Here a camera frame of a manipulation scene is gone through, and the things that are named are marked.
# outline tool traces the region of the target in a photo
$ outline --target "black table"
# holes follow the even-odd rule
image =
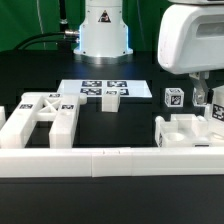
[[[77,63],[56,51],[0,53],[0,105],[7,117],[25,92],[55,92],[62,79],[146,80],[153,97],[121,98],[102,113],[99,98],[81,106],[74,147],[154,147],[155,118],[203,115],[192,105],[188,75],[163,71],[155,52],[136,52],[119,65]],[[222,71],[211,88],[223,85]],[[183,108],[164,104],[165,88],[182,88]],[[48,147],[49,123],[38,123],[26,147]],[[0,179],[0,223],[223,223],[223,176]]]

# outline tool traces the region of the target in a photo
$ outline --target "white block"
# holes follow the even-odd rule
[[[0,130],[5,124],[5,108],[0,107]]]
[[[224,136],[224,86],[213,89],[214,96],[209,113],[209,131]]]
[[[42,96],[25,97],[0,132],[2,148],[24,148],[36,125],[35,113],[43,105]]]
[[[157,117],[155,140],[163,148],[224,146],[224,139],[209,132],[208,121],[194,114],[172,114],[167,122]]]
[[[79,95],[63,96],[49,133],[50,148],[72,148],[79,107]]]
[[[71,150],[1,149],[0,177],[91,177],[91,153]]]
[[[132,176],[222,174],[223,159],[223,150],[215,148],[135,149]]]
[[[102,96],[103,112],[118,112],[120,105],[120,90],[117,88],[107,88]]]
[[[168,107],[183,107],[184,92],[180,88],[166,88],[165,103]]]
[[[131,176],[132,153],[104,150],[92,155],[92,176]]]

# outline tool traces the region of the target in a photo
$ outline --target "marker cube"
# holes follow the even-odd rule
[[[118,112],[120,105],[120,90],[117,88],[107,88],[102,95],[102,111]]]
[[[184,92],[180,88],[166,88],[165,103],[168,107],[183,107]]]

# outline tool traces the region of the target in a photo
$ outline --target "robot logo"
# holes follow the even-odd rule
[[[99,22],[99,23],[111,23],[111,21],[110,21],[110,17],[108,16],[106,10],[104,10],[104,12],[103,12],[103,14],[102,14],[102,16],[100,17],[100,19],[99,19],[98,22]]]

